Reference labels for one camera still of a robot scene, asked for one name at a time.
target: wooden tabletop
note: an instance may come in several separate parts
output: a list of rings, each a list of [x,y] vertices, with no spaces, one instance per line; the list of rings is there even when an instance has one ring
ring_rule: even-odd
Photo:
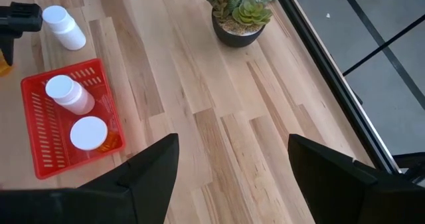
[[[371,164],[279,3],[249,47],[215,37],[204,0],[0,0],[62,5],[87,36],[64,49],[45,25],[15,41],[0,78],[0,188],[78,187],[170,132],[179,134],[177,182],[166,223],[313,223],[293,177],[288,134]],[[38,180],[20,81],[101,58],[127,148]]]

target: wooden table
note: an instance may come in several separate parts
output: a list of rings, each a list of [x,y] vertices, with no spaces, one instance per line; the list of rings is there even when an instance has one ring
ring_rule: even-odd
[[[0,78],[0,187],[78,187],[170,132],[179,173],[167,223],[313,223],[292,175],[288,134],[371,164],[279,3],[249,47],[215,37],[204,0],[1,0],[62,5],[87,45],[62,48],[48,27],[15,42],[15,68]],[[63,174],[33,171],[20,81],[99,57],[127,148]]]

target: white bottle cap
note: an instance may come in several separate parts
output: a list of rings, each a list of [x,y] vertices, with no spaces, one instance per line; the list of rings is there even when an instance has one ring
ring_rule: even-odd
[[[80,85],[75,85],[69,76],[57,75],[51,78],[46,84],[46,93],[58,104],[65,104],[80,92]]]
[[[60,32],[75,24],[75,20],[68,14],[64,7],[52,5],[42,12],[42,19],[52,31]]]
[[[108,127],[100,118],[88,116],[77,121],[71,128],[71,142],[81,150],[95,150],[106,140]]]

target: gray floor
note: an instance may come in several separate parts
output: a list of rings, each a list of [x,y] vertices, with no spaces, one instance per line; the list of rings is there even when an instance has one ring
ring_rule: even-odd
[[[298,0],[341,71],[378,47],[347,0]],[[425,13],[425,0],[357,0],[384,40]],[[425,92],[425,23],[390,46]],[[347,81],[391,154],[425,152],[425,111],[383,53]]]

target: plant pot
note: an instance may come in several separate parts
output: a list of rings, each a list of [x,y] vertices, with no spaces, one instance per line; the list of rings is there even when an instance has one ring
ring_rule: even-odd
[[[224,43],[227,46],[230,47],[245,47],[249,45],[250,43],[254,42],[258,35],[261,34],[261,32],[264,30],[265,25],[261,27],[260,30],[255,32],[251,35],[233,35],[225,31],[221,26],[218,24],[218,21],[216,17],[211,12],[211,19],[212,19],[212,26],[214,27],[215,34],[217,35],[218,39]]]

